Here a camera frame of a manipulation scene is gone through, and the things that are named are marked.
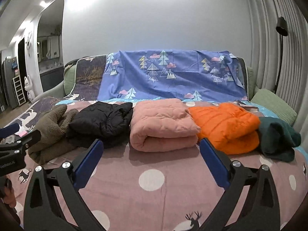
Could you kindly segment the person's left hand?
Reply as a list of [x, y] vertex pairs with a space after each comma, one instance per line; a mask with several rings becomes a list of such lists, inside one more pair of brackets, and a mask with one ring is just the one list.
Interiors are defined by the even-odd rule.
[[3, 202], [14, 208], [17, 204], [14, 188], [8, 176], [1, 177], [1, 196]]

